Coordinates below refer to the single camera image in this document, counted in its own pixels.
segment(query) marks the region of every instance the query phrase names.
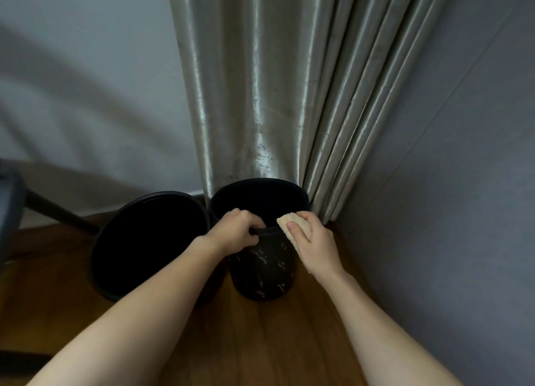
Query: forearm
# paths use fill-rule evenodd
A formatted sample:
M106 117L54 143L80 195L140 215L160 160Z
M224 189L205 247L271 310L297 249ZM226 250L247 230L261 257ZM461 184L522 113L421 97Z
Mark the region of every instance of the forearm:
M220 253L204 237L117 302L30 385L133 385L155 376L178 341Z
M323 281L370 386L460 385L362 291L349 274Z

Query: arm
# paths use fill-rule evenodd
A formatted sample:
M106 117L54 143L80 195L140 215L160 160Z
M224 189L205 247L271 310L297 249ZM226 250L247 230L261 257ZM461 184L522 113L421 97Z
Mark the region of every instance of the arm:
M232 210L173 262L126 295L64 347L30 386L136 385L151 381L186 325L204 283L221 259L258 243L250 227L265 227Z
M307 240L295 223L287 227L303 264L325 288L338 309L370 386L459 386L460 382L412 339L344 271L333 234L313 213L299 212L310 223Z

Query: curtain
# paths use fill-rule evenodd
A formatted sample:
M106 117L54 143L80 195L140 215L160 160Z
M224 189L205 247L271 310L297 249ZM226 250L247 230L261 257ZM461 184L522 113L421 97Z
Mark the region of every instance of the curtain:
M207 198L251 177L335 220L446 0L170 0Z

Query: bucket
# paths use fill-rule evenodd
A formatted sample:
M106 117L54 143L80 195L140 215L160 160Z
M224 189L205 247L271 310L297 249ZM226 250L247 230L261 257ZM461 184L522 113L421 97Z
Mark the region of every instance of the bucket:
M227 266L236 290L251 300L273 300L284 295L294 283L297 253L277 218L310 209L307 193L299 186L279 179L247 179L218 190L209 206L212 224L234 208L257 214L264 229L257 245L227 257Z
M189 194L158 192L140 197L122 207L97 234L91 281L105 298L116 302L209 229L208 212ZM225 274L222 261L206 282L196 307L213 298Z

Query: floor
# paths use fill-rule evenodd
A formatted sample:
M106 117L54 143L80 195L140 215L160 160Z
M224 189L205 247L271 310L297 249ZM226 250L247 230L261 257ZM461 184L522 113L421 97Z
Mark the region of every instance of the floor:
M0 276L0 349L54 354L112 306L87 281L90 247L83 244L7 266ZM27 381L0 379L0 385ZM334 306L300 266L294 287L272 302L245 299L227 275L215 299L192 314L155 384L365 381Z

